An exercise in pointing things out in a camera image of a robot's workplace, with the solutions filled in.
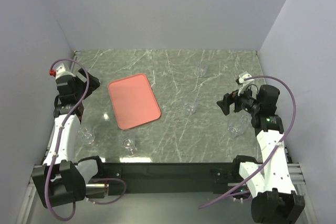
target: white wall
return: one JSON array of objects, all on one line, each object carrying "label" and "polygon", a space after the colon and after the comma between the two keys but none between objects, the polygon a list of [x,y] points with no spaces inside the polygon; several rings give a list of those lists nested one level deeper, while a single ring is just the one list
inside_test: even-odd
[{"label": "white wall", "polygon": [[16,220],[52,127],[51,63],[71,49],[44,0],[0,0],[0,216]]},{"label": "white wall", "polygon": [[285,0],[48,0],[71,47],[261,48]]},{"label": "white wall", "polygon": [[[335,0],[287,0],[260,51],[265,74],[293,89],[298,114],[286,142],[300,162],[319,222],[335,223]],[[292,105],[282,92],[280,114]]]}]

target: pink tray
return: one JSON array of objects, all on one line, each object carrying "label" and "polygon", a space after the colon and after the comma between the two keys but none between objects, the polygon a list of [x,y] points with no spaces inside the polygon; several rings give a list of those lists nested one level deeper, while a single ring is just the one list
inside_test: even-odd
[{"label": "pink tray", "polygon": [[145,74],[137,73],[108,85],[118,127],[130,129],[158,119],[161,111]]}]

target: pink cutting board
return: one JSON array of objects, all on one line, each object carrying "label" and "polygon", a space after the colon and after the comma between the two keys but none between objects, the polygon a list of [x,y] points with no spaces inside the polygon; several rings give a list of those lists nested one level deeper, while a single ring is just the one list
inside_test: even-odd
[{"label": "pink cutting board", "polygon": [[108,84],[118,127],[130,129],[158,119],[161,111],[145,74],[137,73]]}]

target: marble table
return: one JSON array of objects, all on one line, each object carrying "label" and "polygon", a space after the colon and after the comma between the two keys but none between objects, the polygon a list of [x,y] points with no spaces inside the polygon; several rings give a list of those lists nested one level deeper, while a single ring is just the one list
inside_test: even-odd
[{"label": "marble table", "polygon": [[[83,102],[82,123],[92,127],[95,141],[85,143],[78,134],[75,161],[99,155],[105,162],[232,162],[238,154],[261,161],[251,126],[236,138],[227,134],[228,121],[238,122],[244,112],[225,116],[216,104],[225,93],[238,88],[235,80],[240,73],[262,74],[255,51],[85,50],[76,52],[75,59],[101,81],[101,87]],[[203,77],[194,73],[200,62],[208,64]],[[136,73],[146,74],[161,117],[130,129],[137,144],[130,154],[118,141],[121,130],[107,85]],[[258,86],[264,83],[263,79],[256,80]],[[183,101],[189,96],[199,102],[192,115],[183,109]]]}]

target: green marble tabletop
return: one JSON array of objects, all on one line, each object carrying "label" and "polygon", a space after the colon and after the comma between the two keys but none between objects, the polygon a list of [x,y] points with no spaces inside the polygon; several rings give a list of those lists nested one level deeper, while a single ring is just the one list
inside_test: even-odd
[{"label": "green marble tabletop", "polygon": [[[83,102],[82,125],[91,126],[95,140],[85,142],[78,134],[76,161],[94,155],[106,162],[232,162],[236,155],[261,160],[250,125],[237,137],[228,134],[228,122],[238,125],[244,112],[225,116],[216,104],[225,93],[238,88],[235,80],[242,72],[262,74],[255,51],[85,50],[76,52],[75,59],[101,81],[101,87]],[[202,77],[195,75],[200,63],[208,66]],[[122,130],[107,85],[136,73],[147,76],[161,117],[127,132],[136,144],[130,152],[119,139]],[[257,79],[255,83],[259,86],[265,81]],[[183,107],[190,97],[198,103],[193,114]]]}]

